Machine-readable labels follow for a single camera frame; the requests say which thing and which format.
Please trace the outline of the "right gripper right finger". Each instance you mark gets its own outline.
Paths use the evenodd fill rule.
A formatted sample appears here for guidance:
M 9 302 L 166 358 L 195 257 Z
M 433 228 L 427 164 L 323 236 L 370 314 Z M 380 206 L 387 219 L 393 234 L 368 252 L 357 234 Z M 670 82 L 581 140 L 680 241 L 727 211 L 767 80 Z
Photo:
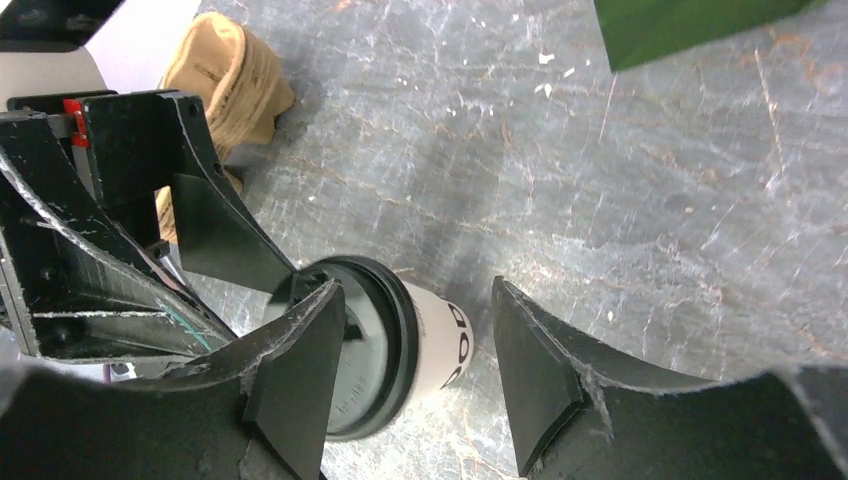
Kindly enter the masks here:
M 502 277 L 494 341 L 526 479 L 843 479 L 847 369 L 729 381 L 668 370 L 557 318 Z

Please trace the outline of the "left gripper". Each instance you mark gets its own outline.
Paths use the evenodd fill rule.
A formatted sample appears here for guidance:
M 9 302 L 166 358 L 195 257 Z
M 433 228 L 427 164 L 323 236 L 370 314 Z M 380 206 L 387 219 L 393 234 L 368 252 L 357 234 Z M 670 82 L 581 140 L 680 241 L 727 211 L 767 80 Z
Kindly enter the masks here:
M 294 273 L 226 178 L 198 96 L 100 90 L 7 105 L 1 322 L 23 353 L 180 361 L 235 339 L 155 261 L 170 251 L 154 202 L 163 187 L 186 270 L 267 293 Z

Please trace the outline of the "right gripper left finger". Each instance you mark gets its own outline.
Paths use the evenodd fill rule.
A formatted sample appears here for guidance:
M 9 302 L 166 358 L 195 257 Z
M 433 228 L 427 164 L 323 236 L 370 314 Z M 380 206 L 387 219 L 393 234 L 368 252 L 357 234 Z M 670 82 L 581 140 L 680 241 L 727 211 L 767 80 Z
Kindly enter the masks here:
M 5 479 L 318 479 L 344 330 L 331 280 L 154 379 L 1 369 Z

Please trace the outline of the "white paper coffee cup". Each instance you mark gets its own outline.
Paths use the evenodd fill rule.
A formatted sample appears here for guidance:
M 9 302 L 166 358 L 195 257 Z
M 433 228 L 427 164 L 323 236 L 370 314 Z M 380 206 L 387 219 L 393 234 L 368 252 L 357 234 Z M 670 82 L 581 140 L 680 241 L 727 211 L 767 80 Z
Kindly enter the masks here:
M 415 307 L 418 360 L 407 404 L 416 403 L 457 380 L 474 353 L 474 334 L 465 312 L 437 294 L 403 282 Z

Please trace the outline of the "black coffee lid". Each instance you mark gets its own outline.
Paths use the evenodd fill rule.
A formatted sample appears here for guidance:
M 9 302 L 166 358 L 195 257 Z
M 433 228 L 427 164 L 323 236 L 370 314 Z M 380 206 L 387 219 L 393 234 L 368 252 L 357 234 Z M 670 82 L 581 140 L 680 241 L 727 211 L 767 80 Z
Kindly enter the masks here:
M 263 319 L 272 320 L 308 294 L 295 284 L 324 274 L 341 282 L 345 324 L 326 440 L 370 437 L 389 426 L 409 399 L 420 353 L 411 294 L 384 264 L 364 256 L 319 260 L 286 279 Z

